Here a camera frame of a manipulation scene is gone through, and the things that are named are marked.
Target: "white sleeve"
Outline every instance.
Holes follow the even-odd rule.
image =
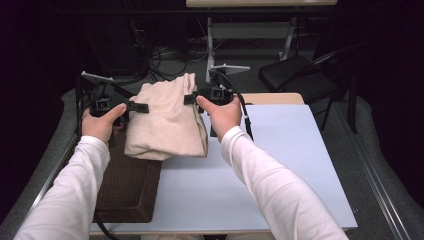
[[[109,161],[104,142],[83,136],[69,164],[30,213],[15,239],[88,239],[97,193]]]
[[[224,135],[221,153],[246,184],[276,239],[347,239],[312,188],[240,127]]]

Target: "white table surface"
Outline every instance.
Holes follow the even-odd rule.
[[[357,223],[308,105],[248,105],[255,143],[299,174],[342,228]],[[203,114],[206,128],[209,117]],[[163,162],[150,223],[106,223],[115,233],[232,233],[269,231],[245,185],[209,139],[206,159]],[[92,233],[99,233],[96,224]]]

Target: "person's left hand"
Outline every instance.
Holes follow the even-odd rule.
[[[98,138],[108,144],[113,122],[122,116],[126,109],[127,105],[121,103],[99,118],[91,116],[90,109],[86,109],[82,115],[82,135]]]

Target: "finger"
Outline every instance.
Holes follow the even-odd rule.
[[[84,112],[82,113],[82,118],[86,118],[88,116],[91,116],[91,114],[90,114],[90,108],[86,108],[84,110]]]
[[[113,123],[117,118],[124,114],[127,109],[127,105],[125,103],[121,103],[118,106],[112,108],[109,112],[103,115],[101,118],[106,120],[108,123]]]
[[[240,104],[240,99],[238,98],[237,94],[234,94],[233,101],[231,101],[232,104]]]
[[[203,108],[203,110],[205,110],[208,113],[211,113],[211,111],[214,111],[214,109],[216,109],[216,105],[211,103],[208,99],[206,99],[203,96],[197,96],[196,97],[196,101],[197,101],[197,105],[199,105],[199,107]]]

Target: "beige towel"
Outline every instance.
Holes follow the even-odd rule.
[[[207,156],[207,133],[198,106],[184,105],[184,95],[196,90],[194,77],[186,73],[174,81],[143,84],[131,100],[147,103],[149,113],[130,112],[126,155],[151,160]]]

